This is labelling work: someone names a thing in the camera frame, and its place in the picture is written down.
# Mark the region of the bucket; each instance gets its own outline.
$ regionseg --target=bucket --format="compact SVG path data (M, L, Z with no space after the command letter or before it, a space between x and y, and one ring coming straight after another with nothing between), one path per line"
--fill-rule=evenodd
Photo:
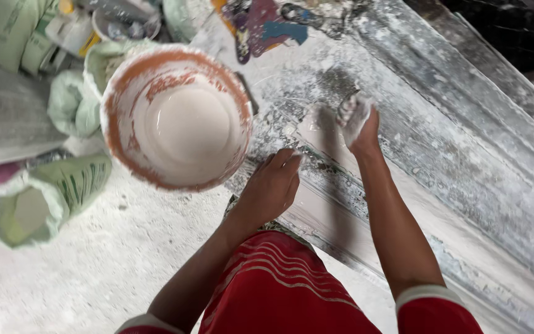
M251 104L237 76L199 50L163 45L127 59L104 91L110 152L157 188L198 192L244 161Z

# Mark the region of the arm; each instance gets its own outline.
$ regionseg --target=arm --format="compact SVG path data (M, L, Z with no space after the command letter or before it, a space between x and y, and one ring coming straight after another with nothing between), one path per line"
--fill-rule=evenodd
M376 252L396 300L413 286L446 285L424 233L390 176L378 143L378 127L378 111L373 108L350 151L360 167Z
M207 306L234 250L294 202L301 157L285 148L248 180L236 206L152 301L148 313L189 333Z

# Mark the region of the red shirt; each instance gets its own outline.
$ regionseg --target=red shirt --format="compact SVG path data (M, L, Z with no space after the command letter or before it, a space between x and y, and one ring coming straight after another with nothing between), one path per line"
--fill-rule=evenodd
M406 290L397 299L400 334L482 333L458 296L443 286ZM180 334L153 315L120 334ZM308 247L262 231L236 249L208 303L199 333L380 333Z

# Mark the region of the yellow label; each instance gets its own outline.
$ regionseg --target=yellow label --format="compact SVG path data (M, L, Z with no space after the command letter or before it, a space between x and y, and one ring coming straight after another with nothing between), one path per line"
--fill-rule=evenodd
M90 36L88 36L88 40L82 45L82 47L79 49L78 54L80 57L85 57L85 54L88 53L88 50L96 43L100 42L100 37L96 34L96 32L92 32Z

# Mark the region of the finger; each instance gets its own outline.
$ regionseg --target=finger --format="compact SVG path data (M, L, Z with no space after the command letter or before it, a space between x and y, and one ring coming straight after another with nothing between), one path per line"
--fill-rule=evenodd
M298 173L296 173L295 176L292 178L292 181L290 182L290 187L288 188L288 192L286 194L286 209L288 209L294 203L294 199L296 198L296 193L298 192L299 186L300 176L298 175Z
M263 163L264 162L260 162L257 164L257 168L255 168L255 171L250 175L251 177L253 177L261 169L261 167L263 166Z
M296 152L293 148L282 148L273 157L273 160L269 163L269 168L278 169L281 168L286 161Z
M263 165L261 166L261 169L263 168L266 168L267 166L269 166L269 164L271 163L271 160L273 160L273 157L275 156L275 153L271 153L267 159L265 159L265 162L263 163Z
M292 176L298 171L300 163L302 163L302 155L292 155L281 169L289 176Z

